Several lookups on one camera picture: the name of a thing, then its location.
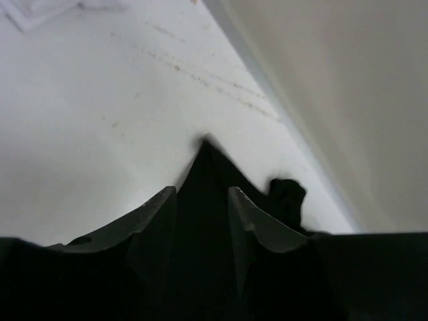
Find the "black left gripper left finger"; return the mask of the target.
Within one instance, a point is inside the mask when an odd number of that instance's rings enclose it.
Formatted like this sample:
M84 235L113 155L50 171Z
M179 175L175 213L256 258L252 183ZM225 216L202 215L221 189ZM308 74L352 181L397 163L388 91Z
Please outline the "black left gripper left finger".
M48 249L74 256L123 261L149 288L163 288L177 216L177 190L167 186L147 202L67 245Z

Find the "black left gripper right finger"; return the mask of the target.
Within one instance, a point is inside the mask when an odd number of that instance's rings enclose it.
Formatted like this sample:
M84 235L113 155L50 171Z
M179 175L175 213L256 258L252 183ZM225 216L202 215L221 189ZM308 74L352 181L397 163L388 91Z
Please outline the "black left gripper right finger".
M284 254L308 241L308 237L260 209L238 187L228 190L228 212L239 291L247 289L247 275L257 261L258 245L270 253Z

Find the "black tank top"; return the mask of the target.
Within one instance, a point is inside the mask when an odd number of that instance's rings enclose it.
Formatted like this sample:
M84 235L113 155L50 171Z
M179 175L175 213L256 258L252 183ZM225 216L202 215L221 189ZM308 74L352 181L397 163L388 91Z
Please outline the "black tank top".
M150 320L341 320L315 249L285 255L257 248L243 295L237 290L228 190L239 187L260 209L303 235L306 190L273 179L259 191L209 139L201 143L178 193L166 298Z

